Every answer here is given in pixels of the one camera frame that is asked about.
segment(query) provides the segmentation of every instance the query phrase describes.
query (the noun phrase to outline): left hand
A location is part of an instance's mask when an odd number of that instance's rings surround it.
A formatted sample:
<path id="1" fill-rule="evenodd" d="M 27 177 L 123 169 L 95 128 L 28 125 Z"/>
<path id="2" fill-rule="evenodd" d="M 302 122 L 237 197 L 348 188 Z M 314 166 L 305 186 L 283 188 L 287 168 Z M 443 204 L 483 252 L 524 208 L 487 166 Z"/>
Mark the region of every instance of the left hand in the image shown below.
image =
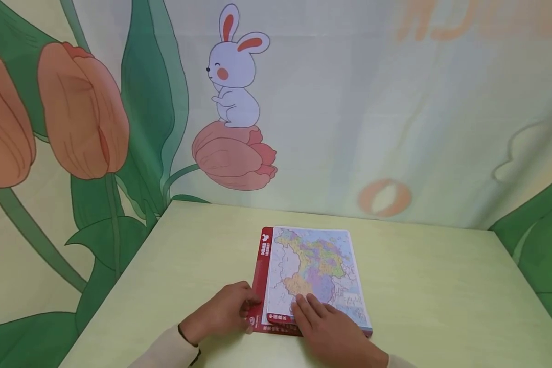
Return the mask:
<path id="1" fill-rule="evenodd" d="M 210 301 L 180 323 L 186 340 L 198 345 L 209 336 L 224 336 L 234 332 L 252 333 L 247 321 L 249 308 L 261 302 L 249 286 L 241 281 L 223 287 Z"/>

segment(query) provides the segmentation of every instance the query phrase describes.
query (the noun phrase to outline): light green table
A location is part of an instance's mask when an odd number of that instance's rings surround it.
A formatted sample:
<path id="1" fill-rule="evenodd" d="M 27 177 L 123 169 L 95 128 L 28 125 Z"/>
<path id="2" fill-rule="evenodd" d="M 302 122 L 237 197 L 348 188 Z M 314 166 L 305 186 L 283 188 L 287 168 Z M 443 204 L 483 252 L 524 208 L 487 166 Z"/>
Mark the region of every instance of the light green table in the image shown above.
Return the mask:
<path id="1" fill-rule="evenodd" d="M 173 202 L 61 367 L 127 367 L 223 284 L 264 226 L 351 233 L 376 342 L 419 368 L 552 367 L 552 319 L 490 232 Z M 314 367 L 296 337 L 203 345 L 203 367 Z"/>

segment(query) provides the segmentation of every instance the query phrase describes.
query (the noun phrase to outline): green stem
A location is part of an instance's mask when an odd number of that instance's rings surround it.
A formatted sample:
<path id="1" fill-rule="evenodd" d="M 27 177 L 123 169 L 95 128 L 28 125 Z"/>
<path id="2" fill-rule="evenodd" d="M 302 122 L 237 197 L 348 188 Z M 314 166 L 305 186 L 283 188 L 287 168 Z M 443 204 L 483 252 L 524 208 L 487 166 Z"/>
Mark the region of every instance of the green stem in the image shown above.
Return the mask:
<path id="1" fill-rule="evenodd" d="M 82 31 L 82 25 L 80 24 L 80 19 L 78 19 L 78 13 L 76 13 L 76 7 L 74 7 L 74 0 L 59 0 L 61 7 L 63 8 L 63 13 L 67 18 L 67 23 L 70 24 L 70 28 L 76 39 L 76 43 L 79 47 L 90 52 L 90 47 L 86 42 L 86 36 Z"/>
<path id="2" fill-rule="evenodd" d="M 119 218 L 117 216 L 117 202 L 114 200 L 114 190 L 117 188 L 117 178 L 114 173 L 105 176 L 106 194 L 110 206 L 110 220 L 112 222 L 112 240 L 114 251 L 114 276 L 117 280 L 121 277 L 121 233 L 119 231 Z"/>
<path id="3" fill-rule="evenodd" d="M 169 187 L 176 181 L 178 180 L 180 177 L 183 177 L 184 175 L 192 172 L 192 171 L 195 171 L 195 170 L 198 170 L 200 168 L 200 166 L 198 166 L 198 164 L 192 164 L 190 166 L 186 166 L 178 171 L 176 171 L 174 174 L 170 175 L 170 177 L 166 180 L 164 186 L 162 187 L 162 195 L 164 196 L 164 198 L 166 198 L 166 200 L 168 199 L 168 196 L 169 196 Z"/>
<path id="4" fill-rule="evenodd" d="M 27 212 L 11 188 L 0 189 L 0 206 L 20 234 L 47 264 L 80 293 L 86 287 L 86 280 L 74 270 L 51 243 L 37 222 Z"/>

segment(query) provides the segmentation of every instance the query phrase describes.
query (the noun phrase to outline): orange tulip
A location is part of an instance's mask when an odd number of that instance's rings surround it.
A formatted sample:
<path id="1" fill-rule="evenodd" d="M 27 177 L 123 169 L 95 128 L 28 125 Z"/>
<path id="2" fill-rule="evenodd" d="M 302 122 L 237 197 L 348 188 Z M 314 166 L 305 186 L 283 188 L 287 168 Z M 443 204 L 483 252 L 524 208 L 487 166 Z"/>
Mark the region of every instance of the orange tulip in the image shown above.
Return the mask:
<path id="1" fill-rule="evenodd" d="M 80 179 L 118 171 L 129 147 L 129 120 L 106 67 L 80 47 L 49 43 L 37 78 L 47 136 L 60 165 Z"/>
<path id="2" fill-rule="evenodd" d="M 192 143 L 192 157 L 214 182 L 236 190 L 265 187 L 276 175 L 276 151 L 265 143 L 260 129 L 225 127 L 215 121 Z"/>
<path id="3" fill-rule="evenodd" d="M 35 153 L 35 138 L 27 110 L 0 60 L 0 188 L 24 181 Z"/>

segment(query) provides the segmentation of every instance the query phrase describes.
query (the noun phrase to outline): map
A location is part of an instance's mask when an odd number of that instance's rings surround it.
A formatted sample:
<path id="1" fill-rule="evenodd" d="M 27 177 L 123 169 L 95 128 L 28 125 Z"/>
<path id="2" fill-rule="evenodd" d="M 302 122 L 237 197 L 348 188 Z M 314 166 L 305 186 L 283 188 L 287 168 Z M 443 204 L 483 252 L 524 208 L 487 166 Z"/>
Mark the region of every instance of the map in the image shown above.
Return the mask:
<path id="1" fill-rule="evenodd" d="M 371 330 L 350 233 L 346 230 L 273 228 L 266 290 L 267 313 L 292 316 L 297 294 L 314 294 Z"/>

